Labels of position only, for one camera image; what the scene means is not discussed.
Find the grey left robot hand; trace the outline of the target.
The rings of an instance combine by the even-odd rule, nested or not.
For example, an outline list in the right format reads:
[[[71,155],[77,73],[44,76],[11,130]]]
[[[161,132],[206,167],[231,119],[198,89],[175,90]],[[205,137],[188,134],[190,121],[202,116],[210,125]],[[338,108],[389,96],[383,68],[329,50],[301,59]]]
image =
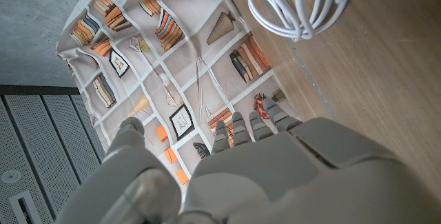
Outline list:
[[[58,223],[439,223],[440,199],[391,150],[335,121],[306,122],[271,99],[272,126],[252,112],[219,121],[186,193],[122,122],[102,164]]]

